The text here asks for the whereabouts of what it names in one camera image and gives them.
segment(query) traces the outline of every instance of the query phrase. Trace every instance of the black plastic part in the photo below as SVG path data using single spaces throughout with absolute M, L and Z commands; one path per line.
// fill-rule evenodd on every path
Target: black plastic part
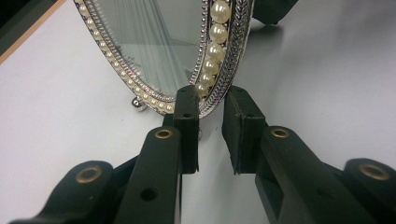
M 181 134 L 181 156 L 183 175 L 194 174 L 198 166 L 198 134 L 199 134 L 199 97 L 195 87 L 190 85 L 177 91 L 174 127 Z
M 230 151 L 235 174 L 256 174 L 265 116 L 247 91 L 232 86 L 225 99 L 222 135 Z
M 179 223 L 180 154 L 177 129 L 161 127 L 148 133 L 115 224 Z
M 163 126 L 173 126 L 173 114 L 165 114 L 163 116 Z
M 107 162 L 87 161 L 77 165 L 55 187 L 36 217 L 12 224 L 104 223 L 105 211 L 116 193 L 113 178 L 113 168 Z
M 279 210 L 269 218 L 271 223 L 377 223 L 292 130 L 265 128 L 261 152 L 277 180 L 274 186 L 279 185 L 284 195 L 275 204 Z M 259 193 L 264 207 L 271 207 L 264 199 L 271 197 L 273 188 L 266 188 L 264 178 L 258 175 L 257 188 L 263 188 Z
M 138 156 L 133 157 L 114 169 L 115 185 L 117 188 L 122 188 L 128 184 L 129 178 L 131 177 L 132 171 L 134 170 L 134 166 L 136 165 L 137 158 Z
M 344 184 L 380 223 L 396 223 L 396 172 L 368 159 L 346 163 Z
M 266 24 L 277 24 L 298 0 L 255 0 L 253 18 Z

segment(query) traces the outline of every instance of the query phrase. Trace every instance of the clamp jaw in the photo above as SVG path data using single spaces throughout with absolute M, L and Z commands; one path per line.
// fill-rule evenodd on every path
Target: clamp jaw
M 67 173 L 44 209 L 12 224 L 180 223 L 182 176 L 198 170 L 198 96 L 177 93 L 174 115 L 146 137 L 140 155 L 113 169 L 84 162 Z M 231 87 L 222 133 L 235 174 L 256 174 L 271 224 L 396 223 L 396 172 L 368 159 L 340 171 L 292 130 L 269 126 L 249 94 Z

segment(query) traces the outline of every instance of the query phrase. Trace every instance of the wooden edge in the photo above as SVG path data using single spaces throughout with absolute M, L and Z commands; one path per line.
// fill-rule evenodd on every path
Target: wooden edge
M 66 0 L 58 0 L 52 7 L 50 7 L 20 38 L 18 38 L 15 43 L 9 47 L 1 56 L 0 56 L 0 65 L 15 51 L 20 45 L 23 44 L 25 40 L 27 40 L 56 10 L 58 10 L 61 5 L 63 5 Z

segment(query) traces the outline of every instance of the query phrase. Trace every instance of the brass screw insert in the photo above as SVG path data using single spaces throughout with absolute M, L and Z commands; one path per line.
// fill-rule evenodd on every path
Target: brass screw insert
M 278 137 L 278 138 L 287 138 L 287 137 L 289 137 L 288 131 L 280 129 L 280 128 L 271 130 L 271 134 L 273 136 L 275 136 L 275 137 Z
M 384 168 L 371 163 L 360 164 L 359 169 L 372 179 L 388 180 L 390 178 L 389 173 Z
M 100 168 L 100 166 L 89 166 L 78 172 L 78 174 L 76 175 L 76 181 L 79 184 L 88 184 L 99 178 L 101 174 L 102 169 Z
M 157 138 L 161 138 L 161 139 L 165 139 L 165 138 L 169 138 L 173 135 L 172 131 L 170 131 L 169 129 L 160 129 L 159 131 L 157 131 L 155 133 L 155 136 Z

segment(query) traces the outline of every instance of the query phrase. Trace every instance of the mirror glass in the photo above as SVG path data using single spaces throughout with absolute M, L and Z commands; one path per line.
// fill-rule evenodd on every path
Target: mirror glass
M 195 85 L 200 118 L 230 88 L 248 40 L 253 0 L 74 0 L 133 105 L 172 114 Z
M 94 4 L 115 47 L 144 83 L 169 96 L 189 84 L 199 50 L 202 1 Z

